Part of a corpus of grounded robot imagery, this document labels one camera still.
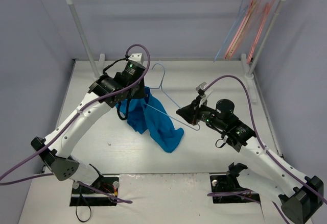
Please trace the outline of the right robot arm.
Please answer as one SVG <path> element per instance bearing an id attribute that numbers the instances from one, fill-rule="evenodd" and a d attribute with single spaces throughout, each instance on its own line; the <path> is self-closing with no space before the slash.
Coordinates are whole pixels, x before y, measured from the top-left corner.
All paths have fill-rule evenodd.
<path id="1" fill-rule="evenodd" d="M 234 115 L 234 108 L 232 101 L 221 99 L 213 109 L 197 97 L 176 113 L 192 125 L 204 122 L 245 158 L 228 167 L 229 188 L 250 189 L 280 207 L 293 223 L 306 223 L 323 204 L 323 181 L 305 175 L 261 144 L 255 131 Z"/>

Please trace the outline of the blue t shirt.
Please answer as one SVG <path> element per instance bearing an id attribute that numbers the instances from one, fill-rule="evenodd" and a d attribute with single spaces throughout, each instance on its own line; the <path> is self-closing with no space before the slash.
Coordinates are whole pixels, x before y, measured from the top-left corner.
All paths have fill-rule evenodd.
<path id="1" fill-rule="evenodd" d="M 162 103 L 155 98 L 149 87 L 145 87 L 146 97 L 124 100 L 116 105 L 118 114 L 125 118 L 136 132 L 149 131 L 150 137 L 166 153 L 172 153 L 179 146 L 184 130 L 176 129 L 168 117 Z"/>

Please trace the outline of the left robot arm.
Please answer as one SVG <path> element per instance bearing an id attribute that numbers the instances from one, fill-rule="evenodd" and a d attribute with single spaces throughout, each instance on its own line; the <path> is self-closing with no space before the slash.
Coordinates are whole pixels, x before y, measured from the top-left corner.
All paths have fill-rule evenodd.
<path id="1" fill-rule="evenodd" d="M 45 138 L 35 137 L 31 146 L 59 181 L 84 183 L 90 193 L 100 191 L 104 176 L 92 165 L 84 165 L 72 151 L 84 134 L 117 104 L 146 96 L 142 61 L 127 60 L 123 71 L 112 78 L 100 76 L 90 87 L 77 108 Z"/>

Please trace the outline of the light blue wire hanger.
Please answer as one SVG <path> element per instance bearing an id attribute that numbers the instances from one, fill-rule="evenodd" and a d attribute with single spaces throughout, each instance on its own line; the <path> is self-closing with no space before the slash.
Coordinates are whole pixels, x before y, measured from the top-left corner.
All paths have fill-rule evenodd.
<path id="1" fill-rule="evenodd" d="M 152 66 L 152 70 L 156 67 L 156 66 L 160 66 L 161 68 L 162 68 L 162 71 L 163 71 L 163 73 L 162 73 L 162 76 L 161 76 L 161 80 L 160 80 L 160 83 L 159 83 L 159 85 L 157 86 L 157 87 L 150 87 L 149 89 L 153 89 L 153 90 L 160 90 L 177 108 L 181 108 L 180 107 L 180 105 L 177 103 L 177 102 L 175 102 L 166 92 L 165 92 L 165 90 L 164 90 L 164 88 L 163 88 L 163 82 L 164 82 L 164 79 L 165 79 L 165 75 L 166 75 L 166 68 L 162 65 L 162 64 L 160 64 L 160 63 L 155 63 L 153 66 Z M 167 117 L 169 117 L 170 119 L 172 119 L 172 120 L 174 120 L 174 121 L 177 121 L 177 122 L 179 122 L 179 123 L 181 123 L 182 125 L 184 125 L 184 126 L 186 126 L 186 127 L 188 127 L 188 128 L 190 128 L 190 129 L 192 129 L 192 130 L 194 130 L 194 131 L 199 131 L 200 129 L 201 129 L 201 126 L 200 125 L 197 125 L 197 127 L 195 127 L 195 126 L 191 126 L 191 125 L 189 125 L 189 124 L 187 124 L 187 123 L 184 123 L 184 122 L 182 122 L 181 120 L 178 120 L 178 119 L 176 119 L 175 117 L 173 117 L 173 116 L 170 116 L 169 114 L 167 114 L 167 113 L 163 113 L 162 111 L 159 111 L 158 109 L 156 109 L 156 108 L 154 108 L 154 107 L 152 107 L 152 106 L 149 106 L 149 107 L 151 107 L 152 109 L 154 109 L 154 110 L 156 110 L 157 112 L 159 112 L 159 113 L 161 113 L 161 114 L 163 114 L 163 115 L 165 115 L 165 116 L 167 116 Z"/>

